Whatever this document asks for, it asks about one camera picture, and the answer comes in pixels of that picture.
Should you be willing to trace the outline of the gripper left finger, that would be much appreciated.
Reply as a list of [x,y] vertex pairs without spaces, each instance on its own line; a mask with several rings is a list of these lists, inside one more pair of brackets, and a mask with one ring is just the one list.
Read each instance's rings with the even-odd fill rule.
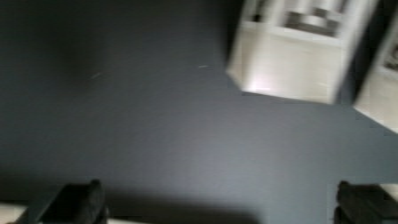
[[31,202],[17,224],[109,224],[102,181],[70,183],[47,190]]

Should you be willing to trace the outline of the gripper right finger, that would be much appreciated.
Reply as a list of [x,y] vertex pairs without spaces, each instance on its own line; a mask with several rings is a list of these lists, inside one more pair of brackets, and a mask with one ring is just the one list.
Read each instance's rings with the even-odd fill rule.
[[398,224],[398,183],[340,182],[333,224]]

